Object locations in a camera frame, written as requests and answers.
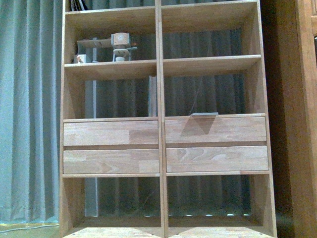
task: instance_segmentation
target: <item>light gray object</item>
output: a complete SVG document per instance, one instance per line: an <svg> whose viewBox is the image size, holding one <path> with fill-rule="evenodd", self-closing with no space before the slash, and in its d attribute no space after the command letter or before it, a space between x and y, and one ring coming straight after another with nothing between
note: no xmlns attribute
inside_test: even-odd
<svg viewBox="0 0 317 238"><path fill-rule="evenodd" d="M190 116L217 116L219 113L192 113Z"/></svg>
<svg viewBox="0 0 317 238"><path fill-rule="evenodd" d="M148 116L158 116L158 91L157 91L157 78L156 76L149 77L149 99L148 99Z"/></svg>

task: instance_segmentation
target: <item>wood grain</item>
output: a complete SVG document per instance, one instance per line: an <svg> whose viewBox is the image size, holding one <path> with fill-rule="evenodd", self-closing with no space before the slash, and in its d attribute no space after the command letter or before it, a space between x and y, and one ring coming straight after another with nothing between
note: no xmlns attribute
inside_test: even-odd
<svg viewBox="0 0 317 238"><path fill-rule="evenodd" d="M270 236L277 237L275 210L272 209L274 203L272 188L271 174L250 176L252 217L267 230Z"/></svg>
<svg viewBox="0 0 317 238"><path fill-rule="evenodd" d="M317 36L317 16L311 16L313 36Z"/></svg>
<svg viewBox="0 0 317 238"><path fill-rule="evenodd" d="M268 170L266 146L167 148L167 172Z"/></svg>
<svg viewBox="0 0 317 238"><path fill-rule="evenodd" d="M166 143L260 141L266 143L265 118L214 118L167 120Z"/></svg>
<svg viewBox="0 0 317 238"><path fill-rule="evenodd" d="M260 59L260 55L164 59L164 76L240 74L251 68Z"/></svg>
<svg viewBox="0 0 317 238"><path fill-rule="evenodd" d="M155 33L155 7L127 7L67 12L66 21L84 32L85 38L108 38L116 32Z"/></svg>
<svg viewBox="0 0 317 238"><path fill-rule="evenodd" d="M68 238L159 238L160 217L86 217Z"/></svg>
<svg viewBox="0 0 317 238"><path fill-rule="evenodd" d="M147 79L149 75L156 75L156 60L70 63L65 65L65 71L74 75L75 81Z"/></svg>
<svg viewBox="0 0 317 238"><path fill-rule="evenodd" d="M158 144L157 121L64 124L64 146Z"/></svg>
<svg viewBox="0 0 317 238"><path fill-rule="evenodd" d="M85 180L60 177L60 236L83 221L85 216Z"/></svg>
<svg viewBox="0 0 317 238"><path fill-rule="evenodd" d="M173 238L270 238L251 216L170 217Z"/></svg>
<svg viewBox="0 0 317 238"><path fill-rule="evenodd" d="M64 151L64 174L159 172L159 150Z"/></svg>
<svg viewBox="0 0 317 238"><path fill-rule="evenodd" d="M100 122L100 121L139 121L139 120L158 120L158 117L144 118L89 118L89 119L65 119L64 123L70 122Z"/></svg>
<svg viewBox="0 0 317 238"><path fill-rule="evenodd" d="M226 114L226 115L190 115L179 117L165 117L165 120L179 120L179 119L214 119L214 118L256 118L265 117L265 113L257 114Z"/></svg>
<svg viewBox="0 0 317 238"><path fill-rule="evenodd" d="M162 6L163 32L237 29L256 6L256 0Z"/></svg>
<svg viewBox="0 0 317 238"><path fill-rule="evenodd" d="M63 174L63 178L145 178L159 177L159 173L150 174Z"/></svg>
<svg viewBox="0 0 317 238"><path fill-rule="evenodd" d="M216 171L216 172L175 172L167 173L167 176L215 176L215 175L268 175L269 170L260 171Z"/></svg>
<svg viewBox="0 0 317 238"><path fill-rule="evenodd" d="M158 83L158 137L159 137L159 190L160 215L163 237L168 237L168 196L166 176L166 149L165 149L165 104L164 104L164 70L163 70L163 32L161 0L155 1L156 15L156 52L157 52L157 83Z"/></svg>

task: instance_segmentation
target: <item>cable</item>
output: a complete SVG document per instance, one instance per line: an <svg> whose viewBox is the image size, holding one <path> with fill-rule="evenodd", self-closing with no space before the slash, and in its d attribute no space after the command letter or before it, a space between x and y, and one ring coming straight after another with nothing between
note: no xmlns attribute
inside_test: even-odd
<svg viewBox="0 0 317 238"><path fill-rule="evenodd" d="M203 82L203 78L201 78L201 80L200 80L200 84L199 84L199 87L197 89L197 93L196 93L196 96L195 96L195 100L194 100L193 106L192 106L192 108L191 108L191 110L190 110L188 115L190 115L192 113L192 110L194 109L194 105L196 103L196 100L197 100L197 97L198 97L198 94L199 94L199 91L200 91L200 87L202 86L202 82Z"/></svg>
<svg viewBox="0 0 317 238"><path fill-rule="evenodd" d="M6 232L12 232L12 231L20 231L20 230L30 230L30 229L37 229L42 227L58 227L59 225L42 225L38 227L23 227L23 228L16 228L16 229L10 229L6 231L0 231L0 233L6 233Z"/></svg>

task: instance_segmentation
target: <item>wooden shelf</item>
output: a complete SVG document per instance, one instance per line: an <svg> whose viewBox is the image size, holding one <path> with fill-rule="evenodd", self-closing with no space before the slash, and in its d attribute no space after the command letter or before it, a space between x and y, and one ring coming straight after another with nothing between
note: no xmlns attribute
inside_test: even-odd
<svg viewBox="0 0 317 238"><path fill-rule="evenodd" d="M180 120L180 119L209 119L209 118L257 118L265 117L265 113L254 114L231 114L231 115L206 115L206 116L180 116L180 117L165 117L165 120Z"/></svg>
<svg viewBox="0 0 317 238"><path fill-rule="evenodd" d="M169 217L171 238L271 238L251 216Z"/></svg>
<svg viewBox="0 0 317 238"><path fill-rule="evenodd" d="M155 7L129 7L66 12L66 24L85 37L108 36L116 32L155 34Z"/></svg>
<svg viewBox="0 0 317 238"><path fill-rule="evenodd" d="M152 60L136 60L124 62L70 63L65 65L65 72L74 74L80 80L116 80L116 79L148 79L156 75L157 62Z"/></svg>
<svg viewBox="0 0 317 238"><path fill-rule="evenodd" d="M164 76L240 74L260 60L261 55L164 59Z"/></svg>
<svg viewBox="0 0 317 238"><path fill-rule="evenodd" d="M166 173L167 176L268 175L269 170Z"/></svg>
<svg viewBox="0 0 317 238"><path fill-rule="evenodd" d="M102 121L140 121L140 120L158 120L158 117L144 117L144 118L65 119L65 120L64 120L64 123L74 123L74 122L102 122Z"/></svg>
<svg viewBox="0 0 317 238"><path fill-rule="evenodd" d="M159 177L158 173L152 174L80 174L80 175L62 175L63 178L143 178Z"/></svg>
<svg viewBox="0 0 317 238"><path fill-rule="evenodd" d="M161 234L159 217L86 217L66 238L159 238Z"/></svg>
<svg viewBox="0 0 317 238"><path fill-rule="evenodd" d="M256 8L256 0L162 6L163 32L237 29Z"/></svg>

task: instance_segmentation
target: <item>book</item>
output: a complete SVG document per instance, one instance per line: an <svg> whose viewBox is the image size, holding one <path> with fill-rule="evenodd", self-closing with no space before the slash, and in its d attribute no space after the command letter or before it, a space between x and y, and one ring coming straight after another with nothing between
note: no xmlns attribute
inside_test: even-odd
<svg viewBox="0 0 317 238"><path fill-rule="evenodd" d="M81 11L79 0L75 0L77 11Z"/></svg>
<svg viewBox="0 0 317 238"><path fill-rule="evenodd" d="M148 116L158 116L158 85L156 76L149 77L149 99L148 99Z"/></svg>
<svg viewBox="0 0 317 238"><path fill-rule="evenodd" d="M70 0L71 11L75 11L75 3L74 0Z"/></svg>

